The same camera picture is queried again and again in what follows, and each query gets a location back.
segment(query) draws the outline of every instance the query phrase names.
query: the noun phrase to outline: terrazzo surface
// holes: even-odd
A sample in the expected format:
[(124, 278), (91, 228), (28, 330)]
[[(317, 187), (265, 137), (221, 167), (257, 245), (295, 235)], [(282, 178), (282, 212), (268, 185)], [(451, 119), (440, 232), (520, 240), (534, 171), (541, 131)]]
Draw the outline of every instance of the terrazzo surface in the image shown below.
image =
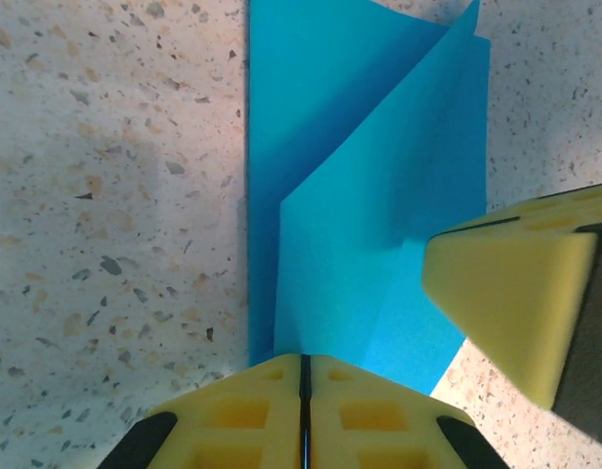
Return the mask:
[[(0, 0), (0, 469), (96, 467), (152, 405), (244, 368), (245, 14)], [(479, 32), (489, 208), (602, 182), (602, 2), (487, 1)], [(512, 467), (602, 468), (468, 342), (435, 395)]]

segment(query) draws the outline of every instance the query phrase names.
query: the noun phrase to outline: folded paper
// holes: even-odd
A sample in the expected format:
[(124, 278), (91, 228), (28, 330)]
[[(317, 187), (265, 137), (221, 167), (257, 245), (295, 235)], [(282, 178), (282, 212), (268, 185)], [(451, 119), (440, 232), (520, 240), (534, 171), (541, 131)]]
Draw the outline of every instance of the folded paper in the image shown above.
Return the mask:
[(430, 393), (463, 336), (424, 244), (485, 212), (489, 42), (367, 0), (250, 3), (249, 355)]

